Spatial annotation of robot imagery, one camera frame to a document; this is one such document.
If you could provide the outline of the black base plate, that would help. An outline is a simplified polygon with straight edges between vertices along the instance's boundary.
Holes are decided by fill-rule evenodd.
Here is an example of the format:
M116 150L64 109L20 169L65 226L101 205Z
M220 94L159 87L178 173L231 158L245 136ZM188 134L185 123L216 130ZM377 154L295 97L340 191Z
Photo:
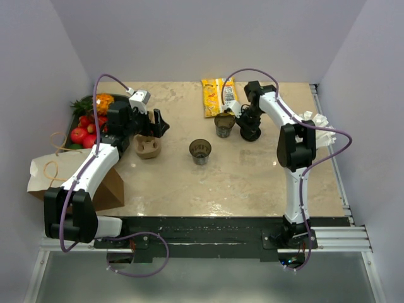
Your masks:
M118 240L96 240L97 249L134 249L137 263L153 258L277 261L278 249L317 248L292 239L280 217L123 217Z

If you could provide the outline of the red apple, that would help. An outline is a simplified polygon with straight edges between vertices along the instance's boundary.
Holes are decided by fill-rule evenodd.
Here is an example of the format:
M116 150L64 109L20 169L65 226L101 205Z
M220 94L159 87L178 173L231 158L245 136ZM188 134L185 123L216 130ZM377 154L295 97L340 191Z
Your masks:
M77 127L70 132L70 139L74 144L81 145L84 139L89 135L86 128Z
M96 134L89 134L82 142L83 148L92 148L97 141Z

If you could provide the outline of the green lime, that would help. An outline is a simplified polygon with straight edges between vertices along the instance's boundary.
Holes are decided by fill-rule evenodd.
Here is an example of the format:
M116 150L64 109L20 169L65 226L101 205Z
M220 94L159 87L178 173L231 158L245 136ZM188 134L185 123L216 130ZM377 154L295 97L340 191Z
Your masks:
M75 143L75 144L70 145L68 148L70 150L80 150L80 149L83 149L83 146L80 145L80 144Z

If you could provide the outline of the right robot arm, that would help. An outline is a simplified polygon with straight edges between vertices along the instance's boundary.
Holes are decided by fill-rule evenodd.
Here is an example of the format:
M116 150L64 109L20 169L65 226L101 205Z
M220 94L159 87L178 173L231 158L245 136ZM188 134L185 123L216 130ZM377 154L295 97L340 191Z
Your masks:
M273 85L262 86L258 81L250 81L244 92L249 104L241 106L235 114L242 138L253 142L261 136L259 127L263 114L268 115L280 130L276 156L284 168L287 186L287 206L282 218L280 240L285 246L295 248L309 237L311 227L306 202L309 177L306 169L316 158L314 123L296 117L277 97Z

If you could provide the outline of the aluminium frame rail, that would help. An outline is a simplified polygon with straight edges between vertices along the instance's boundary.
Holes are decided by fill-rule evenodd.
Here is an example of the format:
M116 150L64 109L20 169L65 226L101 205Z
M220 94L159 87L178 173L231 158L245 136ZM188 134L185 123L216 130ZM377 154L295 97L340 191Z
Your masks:
M312 252L321 253L369 253L372 252L371 243L365 227L313 227L316 234L318 248L312 248ZM107 252L130 253L125 248L96 248L94 241L89 244L77 244L70 252ZM174 249L227 249L247 248L247 244L240 243L168 243L170 255L174 255ZM40 251L62 252L59 241L56 239L42 238ZM296 253L298 248L277 249L278 253Z

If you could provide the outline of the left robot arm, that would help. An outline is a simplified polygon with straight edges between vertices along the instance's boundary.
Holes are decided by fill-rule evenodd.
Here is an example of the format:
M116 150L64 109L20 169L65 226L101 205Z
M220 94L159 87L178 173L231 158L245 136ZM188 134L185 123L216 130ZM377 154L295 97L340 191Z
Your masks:
M125 247L131 233L122 220L96 214L93 198L109 170L120 160L136 135L160 138L169 129L161 112L142 113L137 107L118 102L109 109L106 132L101 133L79 169L61 186L44 194L44 229L48 238L89 243L108 238Z

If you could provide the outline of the small red fruits cluster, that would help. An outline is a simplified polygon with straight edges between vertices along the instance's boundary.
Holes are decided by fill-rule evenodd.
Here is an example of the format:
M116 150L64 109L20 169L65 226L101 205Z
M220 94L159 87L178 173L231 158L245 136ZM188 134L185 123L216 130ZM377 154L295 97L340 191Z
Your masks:
M107 122L107 117L106 116L98 116L98 125L101 127ZM79 127L86 128L87 131L90 134L93 134L96 132L96 127L95 127L95 119L93 116L80 116L79 117Z

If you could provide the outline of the orange toy pineapple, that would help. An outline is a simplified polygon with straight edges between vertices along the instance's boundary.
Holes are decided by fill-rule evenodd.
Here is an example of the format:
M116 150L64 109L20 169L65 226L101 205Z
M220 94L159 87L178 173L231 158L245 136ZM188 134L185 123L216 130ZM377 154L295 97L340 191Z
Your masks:
M95 105L99 116L106 116L110 104L115 102L114 97L107 93L97 94L95 96Z

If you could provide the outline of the black fruit tray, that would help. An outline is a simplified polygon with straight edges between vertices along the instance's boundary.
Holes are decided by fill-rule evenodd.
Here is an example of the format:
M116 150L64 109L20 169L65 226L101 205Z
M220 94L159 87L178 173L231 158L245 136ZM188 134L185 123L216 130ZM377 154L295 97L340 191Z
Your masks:
M114 97L115 102L125 102L126 104L129 103L129 100L124 95L116 95L112 94ZM74 144L70 139L70 132L74 129L79 127L79 117L80 116L93 116L93 101L92 96L88 95L83 97L81 100L76 100L71 104L71 108L73 110L73 121L69 127L68 136L66 138L65 148L67 151L70 151L68 148L70 145ZM108 135L106 134L107 128L106 123L100 127L100 142L101 143L110 143L111 145L116 145L119 154L122 155L130 146L131 144L131 136L118 138L115 135Z

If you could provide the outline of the yellow snack bag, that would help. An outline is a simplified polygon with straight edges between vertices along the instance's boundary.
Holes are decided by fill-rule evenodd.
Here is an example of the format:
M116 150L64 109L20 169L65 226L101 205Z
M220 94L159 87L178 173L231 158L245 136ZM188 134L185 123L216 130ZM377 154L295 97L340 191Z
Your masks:
M228 101L238 101L234 79L230 78L225 85L225 78L203 79L203 108L204 118L215 117L224 111Z

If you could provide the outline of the dark coffee cup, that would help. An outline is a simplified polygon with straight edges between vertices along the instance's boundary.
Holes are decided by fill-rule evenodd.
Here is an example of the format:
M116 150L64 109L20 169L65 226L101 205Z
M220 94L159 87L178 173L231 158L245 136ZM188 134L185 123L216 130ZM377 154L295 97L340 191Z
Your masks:
M235 124L235 117L229 113L220 113L215 116L214 123L216 135L219 138L227 138Z
M205 139L196 139L189 145L189 152L196 165L205 165L208 162L212 147Z

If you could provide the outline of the black cup lid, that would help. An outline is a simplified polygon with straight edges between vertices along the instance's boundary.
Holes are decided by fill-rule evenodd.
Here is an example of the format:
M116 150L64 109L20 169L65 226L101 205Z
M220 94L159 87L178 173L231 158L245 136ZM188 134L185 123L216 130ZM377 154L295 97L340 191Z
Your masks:
M248 129L248 128L241 128L240 134L242 138L248 142L256 141L261 136L260 128L257 129Z

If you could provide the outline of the cardboard cup carrier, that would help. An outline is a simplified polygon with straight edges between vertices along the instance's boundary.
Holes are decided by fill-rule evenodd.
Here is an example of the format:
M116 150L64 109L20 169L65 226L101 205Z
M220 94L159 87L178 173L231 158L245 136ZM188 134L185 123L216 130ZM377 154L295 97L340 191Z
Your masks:
M134 143L137 156L143 160L158 157L162 149L161 139L153 136L138 134L135 136Z

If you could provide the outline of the brown paper bag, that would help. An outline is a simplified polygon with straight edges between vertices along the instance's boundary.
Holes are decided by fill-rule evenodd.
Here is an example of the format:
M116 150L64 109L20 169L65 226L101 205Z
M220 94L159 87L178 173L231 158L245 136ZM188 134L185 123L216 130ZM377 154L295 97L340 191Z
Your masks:
M90 149L74 151L66 146L63 151L35 158L30 164L27 192L39 200L49 187L59 187L67 181L85 161ZM111 168L98 187L93 198L96 211L124 206L124 181L115 168Z

